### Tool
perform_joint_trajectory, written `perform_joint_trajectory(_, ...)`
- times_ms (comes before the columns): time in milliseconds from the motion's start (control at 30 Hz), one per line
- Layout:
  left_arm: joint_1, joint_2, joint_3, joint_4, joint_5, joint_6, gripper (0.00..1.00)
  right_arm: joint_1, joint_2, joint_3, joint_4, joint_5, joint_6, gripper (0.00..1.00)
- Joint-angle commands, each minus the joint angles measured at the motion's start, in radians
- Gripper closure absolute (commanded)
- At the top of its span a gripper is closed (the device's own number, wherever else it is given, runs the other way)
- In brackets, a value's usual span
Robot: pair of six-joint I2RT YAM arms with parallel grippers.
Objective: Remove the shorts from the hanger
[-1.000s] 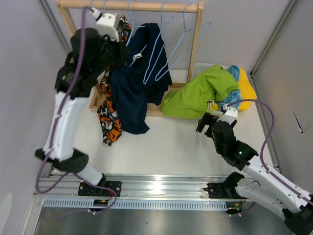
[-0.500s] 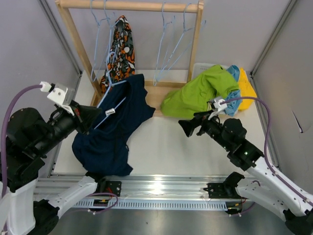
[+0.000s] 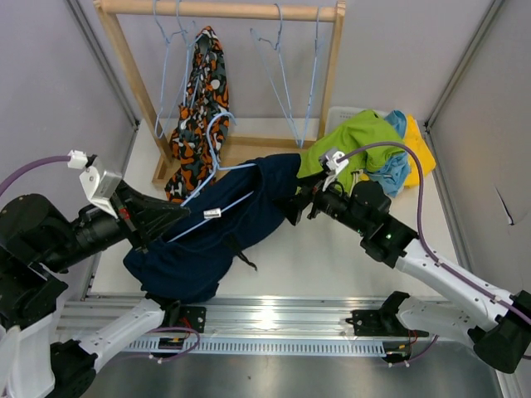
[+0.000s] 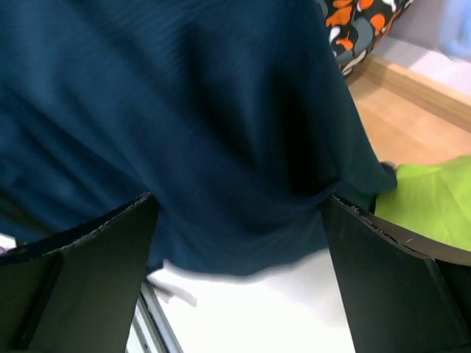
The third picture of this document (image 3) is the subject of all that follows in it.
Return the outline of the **light blue shorts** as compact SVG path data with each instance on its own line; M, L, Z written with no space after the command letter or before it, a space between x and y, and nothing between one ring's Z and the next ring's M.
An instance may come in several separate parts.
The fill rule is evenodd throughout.
M406 115L395 109L384 119L393 126L398 136L404 139L407 127ZM408 156L409 154L405 151L394 153L379 170L366 172L366 177L378 182L386 195L395 197L402 191L406 178L411 172Z

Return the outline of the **yellow shorts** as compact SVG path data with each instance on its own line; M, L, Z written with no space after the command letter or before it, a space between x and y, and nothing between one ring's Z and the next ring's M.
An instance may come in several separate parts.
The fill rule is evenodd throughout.
M404 114L400 110L393 110L387 115L386 121L393 126L404 143L418 157L422 175L425 177L432 172L436 167L436 160L421 136L420 128L414 117L411 114Z

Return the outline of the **blue hanger of yellow shorts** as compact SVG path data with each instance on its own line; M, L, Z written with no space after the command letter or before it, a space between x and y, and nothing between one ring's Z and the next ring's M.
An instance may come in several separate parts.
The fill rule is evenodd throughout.
M164 44L164 58L163 58L163 67L162 67L162 77L161 77L161 83L160 83L160 90L159 90L159 98L158 98L158 108L156 110L156 119L155 124L159 126L161 115L164 111L164 96L165 96L165 86L166 86L166 77L167 77L167 68L168 68L168 59L169 59L169 52L171 49L172 41L175 36L181 35L183 32L182 25L180 22L178 22L178 29L176 31L167 33L166 30L163 27L163 24L159 20L158 12L157 12L157 6L158 1L153 0L152 1L152 14L153 19L160 31L161 37L163 39Z

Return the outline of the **blue hanger of green shorts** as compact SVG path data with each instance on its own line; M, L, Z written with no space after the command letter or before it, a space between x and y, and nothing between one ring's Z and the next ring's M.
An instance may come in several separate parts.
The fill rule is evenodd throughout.
M290 98L290 87L287 81L285 72L284 60L282 56L282 34L284 26L283 12L279 3L275 4L277 12L278 27L276 31L276 38L271 39L263 36L257 29L251 28L250 34L253 44L261 59L267 79L275 95L275 99L280 106L280 112L287 123L287 126L293 136L295 145L298 148L302 147L304 140L300 135L298 127L295 123L295 118L292 112L292 104Z

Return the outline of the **lime green shorts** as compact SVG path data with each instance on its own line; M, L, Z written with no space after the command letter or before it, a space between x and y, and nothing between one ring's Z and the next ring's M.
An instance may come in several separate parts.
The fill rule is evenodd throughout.
M345 120L334 131L326 134L303 152L300 155L301 164L297 177L308 177L321 172L319 157L333 147L348 154L355 149L379 142L402 143L403 140L382 116L371 109L364 110L351 119ZM401 151L404 150L395 146L366 149L348 160L348 166L339 175L339 181L348 187L354 182L355 172L362 171L365 174L376 172L394 153Z

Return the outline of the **blue hanger of navy shorts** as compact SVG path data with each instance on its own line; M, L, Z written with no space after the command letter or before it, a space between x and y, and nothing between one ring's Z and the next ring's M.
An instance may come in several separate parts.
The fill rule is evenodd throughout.
M209 122L208 126L207 126L207 144L208 144L209 152L212 155L213 171L205 179L205 181L202 184L200 184L199 187L196 190L194 190L192 192L192 194L181 204L181 207L186 206L192 199L197 197L199 195L199 193L201 192L201 190L204 187L206 187L207 184L216 176L216 173L218 171L241 170L241 169L244 169L244 168L249 168L249 167L254 167L255 166L254 163L246 163L246 164L241 165L241 166L231 166L231 167L222 167L221 166L220 161L218 159L218 156L215 154L214 145L213 145L212 140L211 140L211 131L212 131L214 123L216 121L218 121L221 117L225 117L225 116L227 116L234 123L236 123L236 118L234 117L234 115L231 112L229 112L229 111L224 111L224 112L221 112L221 113L217 114L216 116L214 116L211 119L211 121ZM191 233L192 231L198 229L199 227L207 224L209 221L221 218L224 212L226 212L226 211L232 209L233 207L235 207L236 205L242 203L245 199L251 197L253 195L253 193L254 193L253 191L248 192L246 195L238 198L237 200L235 200L231 204L225 206L224 208L216 207L216 208L205 210L203 212L203 220L202 221L200 221L195 226L192 226L192 227L188 228L187 230L185 230L184 232L181 232L180 234L178 234L178 235L174 236L173 238L169 239L168 243L173 243L174 241L179 240L180 238L184 237L185 235L187 235L187 234Z

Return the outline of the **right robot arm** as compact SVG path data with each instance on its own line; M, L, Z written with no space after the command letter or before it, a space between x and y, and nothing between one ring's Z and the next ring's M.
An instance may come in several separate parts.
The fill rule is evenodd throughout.
M430 304L410 294L388 297L393 306L380 312L388 334L420 330L470 348L497 371L512 374L530 346L530 294L512 294L437 254L420 229L390 215L391 200L381 186L361 181L347 194L325 187L318 174L299 181L299 192L275 200L292 225L306 207L309 217L324 213L361 236L360 245L373 260L408 274L452 302L451 308Z

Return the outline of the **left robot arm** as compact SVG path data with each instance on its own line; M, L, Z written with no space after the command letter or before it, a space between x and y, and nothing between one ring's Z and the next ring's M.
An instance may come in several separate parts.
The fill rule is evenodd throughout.
M110 209L82 208L73 221L43 195L10 201L1 212L1 387L10 397L78 397L131 342L180 321L178 303L148 296L91 335L53 340L54 314L67 285L59 274L127 240L145 251L189 210L120 182Z

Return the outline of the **navy blue shorts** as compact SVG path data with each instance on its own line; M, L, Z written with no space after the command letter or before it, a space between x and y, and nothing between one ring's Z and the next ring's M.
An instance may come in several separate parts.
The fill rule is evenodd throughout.
M124 267L143 291L182 303L216 295L221 279L244 250L261 242L284 221L277 207L298 186L298 153L252 159L232 169L188 203L189 217L152 242L147 252L130 250Z

